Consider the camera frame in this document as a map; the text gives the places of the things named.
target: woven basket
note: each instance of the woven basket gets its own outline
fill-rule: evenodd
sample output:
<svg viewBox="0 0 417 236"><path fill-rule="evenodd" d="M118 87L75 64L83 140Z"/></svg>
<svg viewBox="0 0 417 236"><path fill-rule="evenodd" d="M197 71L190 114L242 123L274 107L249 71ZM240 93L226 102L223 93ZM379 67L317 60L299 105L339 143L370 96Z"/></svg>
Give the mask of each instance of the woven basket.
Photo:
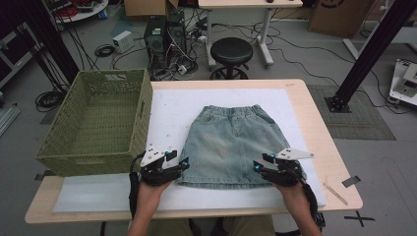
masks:
<svg viewBox="0 0 417 236"><path fill-rule="evenodd" d="M36 159L60 176L129 172L147 144L151 100L147 70L80 72Z"/></svg>

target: white board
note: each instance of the white board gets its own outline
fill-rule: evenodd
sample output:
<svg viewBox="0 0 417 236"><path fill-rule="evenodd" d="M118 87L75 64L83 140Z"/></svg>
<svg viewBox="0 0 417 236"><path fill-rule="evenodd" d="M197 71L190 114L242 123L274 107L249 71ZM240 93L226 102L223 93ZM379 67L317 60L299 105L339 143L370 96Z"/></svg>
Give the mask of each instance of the white board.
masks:
<svg viewBox="0 0 417 236"><path fill-rule="evenodd" d="M149 122L148 145L181 152L190 125L204 106L252 106L275 120L293 148L308 151L295 113L284 89L155 89ZM311 159L300 160L319 206L326 205ZM167 165L176 165L178 157ZM67 177L54 212L129 210L128 174ZM171 184L163 193L159 210L285 208L273 187L249 190L195 189Z"/></svg>

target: stool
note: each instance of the stool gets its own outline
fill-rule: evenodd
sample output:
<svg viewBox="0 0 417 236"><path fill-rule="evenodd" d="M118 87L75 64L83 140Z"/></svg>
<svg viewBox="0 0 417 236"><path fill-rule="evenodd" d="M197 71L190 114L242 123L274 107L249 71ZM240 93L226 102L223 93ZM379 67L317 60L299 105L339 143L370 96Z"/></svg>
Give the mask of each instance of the stool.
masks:
<svg viewBox="0 0 417 236"><path fill-rule="evenodd" d="M248 76L238 67L243 65L246 70L249 70L245 63L251 60L254 54L254 50L249 42L237 37L226 37L212 45L210 54L216 62L223 65L223 67L211 73L209 77L211 80L214 77L226 80L233 80L239 77L241 80L248 80Z"/></svg>

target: desk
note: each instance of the desk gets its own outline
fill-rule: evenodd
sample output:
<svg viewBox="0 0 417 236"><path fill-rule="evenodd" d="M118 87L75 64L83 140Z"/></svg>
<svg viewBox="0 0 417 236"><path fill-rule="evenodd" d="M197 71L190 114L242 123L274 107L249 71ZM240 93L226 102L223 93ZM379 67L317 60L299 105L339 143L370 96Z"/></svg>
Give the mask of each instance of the desk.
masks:
<svg viewBox="0 0 417 236"><path fill-rule="evenodd" d="M306 85L301 80L249 80L249 81L208 81L153 82L153 89L285 89L304 136L309 151L320 156L313 164L321 183L327 182L332 191L323 188L328 204L320 210L358 209L362 200L355 186L345 188L341 182L349 173L328 133L325 122L314 104ZM129 220L131 215L123 212L54 213L64 178L49 176L42 181L26 215L27 223L77 222ZM157 211L154 218L213 217L219 215L273 214L285 210L263 209L222 209L222 210L176 210Z"/></svg>
<svg viewBox="0 0 417 236"><path fill-rule="evenodd" d="M215 61L210 55L212 46L211 42L211 11L212 9L218 8L266 8L264 16L264 27L262 29L261 36L258 36L258 44L261 47L262 53L266 60L266 67L273 65L272 57L270 56L269 50L266 45L266 39L269 28L269 19L272 16L273 8L297 8L301 7L303 2L301 0L274 0L273 3L268 3L267 0L235 0L235 1L224 1L224 0L200 0L199 6L203 9L208 9L208 30L206 49L208 53L208 65L210 68L215 66Z"/></svg>

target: denim skirt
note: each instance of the denim skirt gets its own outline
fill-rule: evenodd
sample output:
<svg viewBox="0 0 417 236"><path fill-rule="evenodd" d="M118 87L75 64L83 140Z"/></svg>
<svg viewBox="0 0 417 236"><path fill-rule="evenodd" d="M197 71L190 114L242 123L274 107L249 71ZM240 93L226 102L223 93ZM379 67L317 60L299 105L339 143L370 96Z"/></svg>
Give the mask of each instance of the denim skirt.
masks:
<svg viewBox="0 0 417 236"><path fill-rule="evenodd" d="M245 107L205 106L194 120L181 151L189 157L190 168L176 183L203 189L251 189L268 187L253 170L253 161L263 153L278 153L289 148L275 121L260 105Z"/></svg>

